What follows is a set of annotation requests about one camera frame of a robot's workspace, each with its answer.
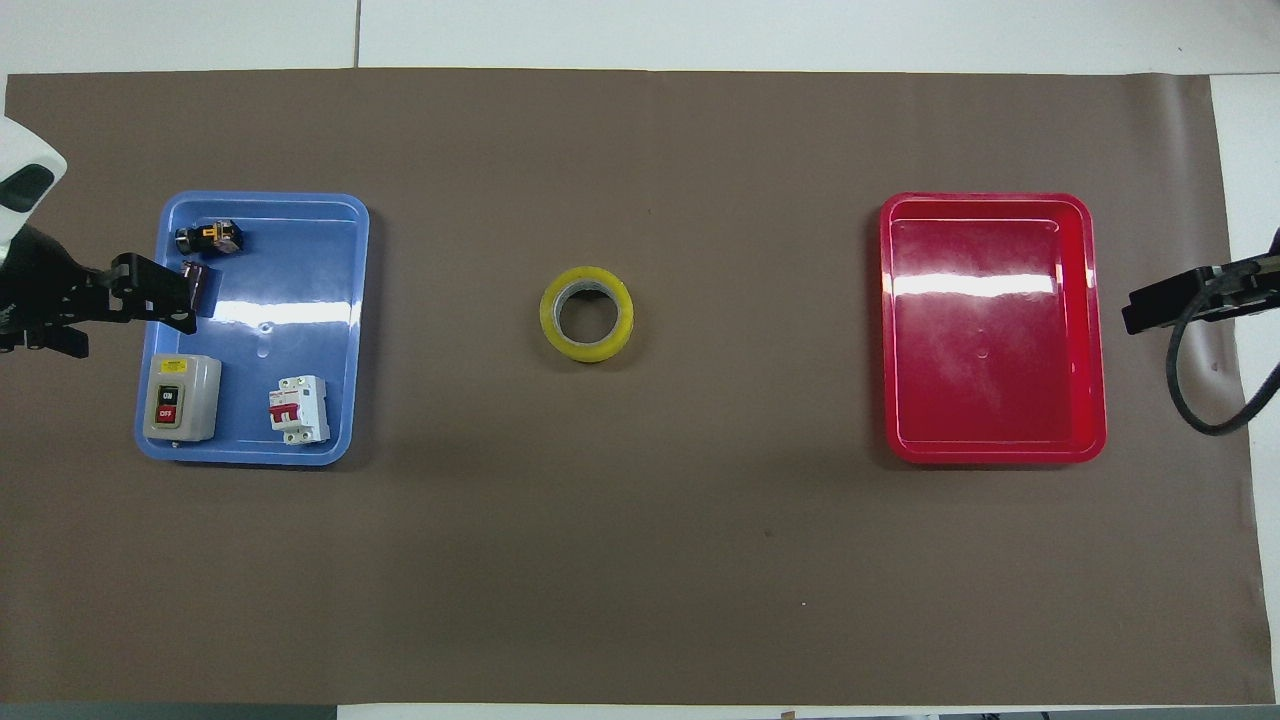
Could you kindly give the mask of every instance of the gray switch box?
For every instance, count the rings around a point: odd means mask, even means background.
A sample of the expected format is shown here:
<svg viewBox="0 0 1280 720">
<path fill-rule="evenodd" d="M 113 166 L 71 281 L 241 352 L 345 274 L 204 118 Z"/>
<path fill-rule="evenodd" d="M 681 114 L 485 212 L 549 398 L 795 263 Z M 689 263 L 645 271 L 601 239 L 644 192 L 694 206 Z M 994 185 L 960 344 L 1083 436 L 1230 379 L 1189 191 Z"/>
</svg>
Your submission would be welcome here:
<svg viewBox="0 0 1280 720">
<path fill-rule="evenodd" d="M 142 434 L 197 442 L 214 437 L 223 364 L 207 355 L 152 355 Z"/>
</svg>

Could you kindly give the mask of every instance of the circuit breaker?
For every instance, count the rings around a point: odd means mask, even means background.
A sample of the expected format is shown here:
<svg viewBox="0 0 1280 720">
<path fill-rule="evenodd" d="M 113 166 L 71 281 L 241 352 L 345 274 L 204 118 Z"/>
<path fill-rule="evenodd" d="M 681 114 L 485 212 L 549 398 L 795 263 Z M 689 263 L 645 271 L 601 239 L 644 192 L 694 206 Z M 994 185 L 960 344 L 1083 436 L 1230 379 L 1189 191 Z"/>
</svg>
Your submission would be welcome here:
<svg viewBox="0 0 1280 720">
<path fill-rule="evenodd" d="M 142 434 L 197 442 L 214 437 L 223 364 L 207 355 L 151 356 Z"/>
<path fill-rule="evenodd" d="M 284 378 L 273 389 L 268 411 L 271 429 L 284 433 L 285 445 L 308 445 L 329 439 L 324 380 L 315 375 Z"/>
</svg>

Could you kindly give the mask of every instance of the brown mat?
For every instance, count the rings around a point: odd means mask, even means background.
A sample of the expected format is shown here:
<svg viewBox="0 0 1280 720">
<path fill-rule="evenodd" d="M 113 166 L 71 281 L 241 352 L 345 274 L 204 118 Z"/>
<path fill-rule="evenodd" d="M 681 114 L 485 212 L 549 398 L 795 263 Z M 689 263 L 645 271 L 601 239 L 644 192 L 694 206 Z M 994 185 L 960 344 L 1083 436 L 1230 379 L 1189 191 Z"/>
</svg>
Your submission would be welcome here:
<svg viewBox="0 0 1280 720">
<path fill-rule="evenodd" d="M 1120 322 L 1228 258 L 1207 78 L 36 76 L 8 108 L 70 161 L 35 224 L 84 263 L 189 188 L 351 192 L 375 234 L 329 470 L 146 459 L 141 324 L 0 360 L 5 700 L 1272 700 L 1248 438 L 1183 425 L 1166 333 Z M 908 190 L 1089 205 L 1096 461 L 888 454 L 872 240 Z M 637 307 L 598 366 L 538 327 L 577 264 Z M 1206 414 L 1242 401 L 1226 323 L 1185 355 Z"/>
</svg>

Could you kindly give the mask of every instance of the blue tray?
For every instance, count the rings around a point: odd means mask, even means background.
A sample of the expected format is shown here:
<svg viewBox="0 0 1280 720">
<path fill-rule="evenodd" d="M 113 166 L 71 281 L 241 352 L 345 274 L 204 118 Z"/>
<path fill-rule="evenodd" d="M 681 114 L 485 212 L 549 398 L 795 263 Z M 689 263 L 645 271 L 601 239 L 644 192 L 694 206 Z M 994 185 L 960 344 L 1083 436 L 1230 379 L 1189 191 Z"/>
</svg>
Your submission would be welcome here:
<svg viewBox="0 0 1280 720">
<path fill-rule="evenodd" d="M 183 192 L 160 214 L 156 261 L 180 270 L 184 256 L 174 231 L 220 219 L 241 227 L 244 250 L 189 258 L 214 270 L 196 334 L 148 323 L 133 420 L 138 447 L 157 460 L 328 465 L 351 445 L 369 210 L 349 195 Z M 142 436 L 147 369 L 156 352 L 221 360 L 212 438 L 174 446 Z M 268 392 L 291 375 L 325 380 L 326 442 L 289 446 L 271 429 Z"/>
</svg>

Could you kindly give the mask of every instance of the yellow tape roll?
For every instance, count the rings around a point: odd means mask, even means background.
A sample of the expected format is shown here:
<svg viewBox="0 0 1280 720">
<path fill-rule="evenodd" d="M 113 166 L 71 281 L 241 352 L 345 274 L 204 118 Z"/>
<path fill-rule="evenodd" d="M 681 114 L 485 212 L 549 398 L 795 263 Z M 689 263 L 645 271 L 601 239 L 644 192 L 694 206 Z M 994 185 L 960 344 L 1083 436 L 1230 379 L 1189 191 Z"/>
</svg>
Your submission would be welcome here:
<svg viewBox="0 0 1280 720">
<path fill-rule="evenodd" d="M 609 334 L 595 342 L 577 342 L 570 340 L 559 325 L 559 314 L 564 309 L 564 301 L 570 296 L 585 291 L 598 291 L 609 296 L 618 307 L 618 319 L 613 323 Z M 571 360 L 579 363 L 599 363 L 618 354 L 631 338 L 631 328 L 635 324 L 635 307 L 631 305 L 631 293 L 627 286 L 613 273 L 604 268 L 582 265 L 561 273 L 552 281 L 543 293 L 543 301 L 538 306 L 538 315 L 543 323 L 543 334 L 556 350 L 564 354 Z"/>
</svg>

